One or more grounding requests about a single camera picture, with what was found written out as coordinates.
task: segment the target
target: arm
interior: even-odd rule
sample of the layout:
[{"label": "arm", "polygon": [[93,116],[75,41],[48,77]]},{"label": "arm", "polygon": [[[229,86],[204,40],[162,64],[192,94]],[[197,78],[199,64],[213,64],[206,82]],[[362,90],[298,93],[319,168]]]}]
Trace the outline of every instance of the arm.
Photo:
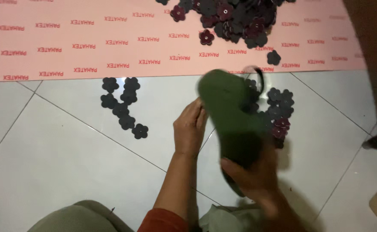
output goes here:
[{"label": "arm", "polygon": [[277,183],[278,155],[271,143],[266,142],[260,158],[249,170],[228,160],[221,160],[222,169],[233,178],[244,195],[263,209],[265,232],[305,232],[297,215],[279,190]]},{"label": "arm", "polygon": [[175,152],[154,208],[169,210],[189,220],[190,202],[195,197],[197,155],[203,141],[207,115],[197,98],[174,122]]}]

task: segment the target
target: person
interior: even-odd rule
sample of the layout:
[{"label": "person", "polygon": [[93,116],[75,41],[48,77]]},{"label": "person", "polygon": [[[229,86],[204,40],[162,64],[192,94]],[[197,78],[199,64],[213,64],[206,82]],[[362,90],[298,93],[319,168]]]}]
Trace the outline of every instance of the person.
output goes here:
[{"label": "person", "polygon": [[[203,142],[206,121],[207,113],[199,98],[190,103],[175,120],[173,124],[175,152],[154,207],[145,216],[138,232],[208,231],[199,227],[201,219],[198,219],[195,190],[197,156]],[[221,168],[238,184],[243,194],[254,200],[263,211],[264,220],[261,228],[256,226],[255,230],[252,228],[253,231],[261,229],[265,232],[305,231],[279,190],[276,174],[277,159],[274,147],[266,141],[261,157],[250,169],[245,170],[228,159],[221,160]],[[132,230],[108,208],[96,201],[87,200],[49,214],[28,230],[28,232],[48,231],[131,232]],[[243,232],[227,229],[225,231]]]},{"label": "person", "polygon": [[[195,198],[197,155],[206,120],[206,111],[197,98],[174,122],[175,152],[154,207],[147,213],[138,232],[187,232],[194,228],[192,199]],[[279,190],[277,165],[278,156],[269,140],[265,141],[260,158],[248,170],[228,159],[221,160],[221,168],[238,184],[243,194],[261,207],[263,231],[305,231]]]}]

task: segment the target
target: pink mat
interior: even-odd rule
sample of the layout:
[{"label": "pink mat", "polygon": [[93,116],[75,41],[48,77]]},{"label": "pink mat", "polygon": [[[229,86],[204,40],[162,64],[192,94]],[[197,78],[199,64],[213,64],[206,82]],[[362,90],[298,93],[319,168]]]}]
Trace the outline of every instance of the pink mat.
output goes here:
[{"label": "pink mat", "polygon": [[[341,0],[297,0],[278,8],[263,48],[215,38],[201,45],[200,15],[169,15],[178,0],[0,0],[0,81],[365,69]],[[277,50],[278,66],[267,64]]]}]

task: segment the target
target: red sleeve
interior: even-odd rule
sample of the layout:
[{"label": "red sleeve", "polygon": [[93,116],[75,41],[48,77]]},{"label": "red sleeve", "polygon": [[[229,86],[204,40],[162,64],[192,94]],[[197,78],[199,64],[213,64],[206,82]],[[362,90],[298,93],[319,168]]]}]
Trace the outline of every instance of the red sleeve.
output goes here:
[{"label": "red sleeve", "polygon": [[188,232],[188,223],[171,211],[154,208],[147,213],[137,232]]}]

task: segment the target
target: green shoe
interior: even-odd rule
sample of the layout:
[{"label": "green shoe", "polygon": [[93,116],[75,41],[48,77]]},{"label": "green shoe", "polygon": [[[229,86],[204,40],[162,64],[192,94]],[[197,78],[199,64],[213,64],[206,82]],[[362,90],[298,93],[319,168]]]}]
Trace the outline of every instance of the green shoe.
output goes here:
[{"label": "green shoe", "polygon": [[[254,115],[243,112],[250,101],[245,79],[215,69],[199,81],[198,92],[216,126],[220,157],[247,169],[258,159],[263,146],[262,137],[268,132],[271,122],[264,112]],[[233,191],[244,197],[233,179],[222,172]]]}]

